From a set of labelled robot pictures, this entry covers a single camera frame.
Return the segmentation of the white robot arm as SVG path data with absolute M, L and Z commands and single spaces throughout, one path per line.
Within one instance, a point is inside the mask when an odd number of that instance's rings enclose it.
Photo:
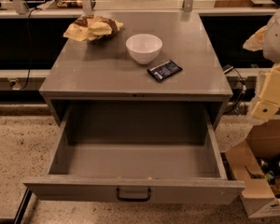
M 255 119 L 270 119 L 280 108 L 280 8 L 265 26 L 244 42 L 243 48 L 261 50 L 263 57 L 273 62 L 250 110 L 250 115 Z

